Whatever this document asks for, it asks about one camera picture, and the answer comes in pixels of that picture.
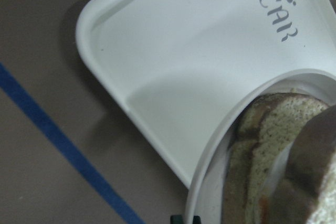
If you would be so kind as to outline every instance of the plastic tray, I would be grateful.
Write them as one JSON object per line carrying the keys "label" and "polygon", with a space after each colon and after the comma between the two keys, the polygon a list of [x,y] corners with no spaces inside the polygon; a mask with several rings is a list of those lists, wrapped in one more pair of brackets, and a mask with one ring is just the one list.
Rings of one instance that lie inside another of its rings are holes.
{"label": "plastic tray", "polygon": [[297,88],[335,103],[335,33],[329,0],[92,0],[76,39],[190,189],[189,224],[197,212],[218,222],[229,129],[257,95]]}

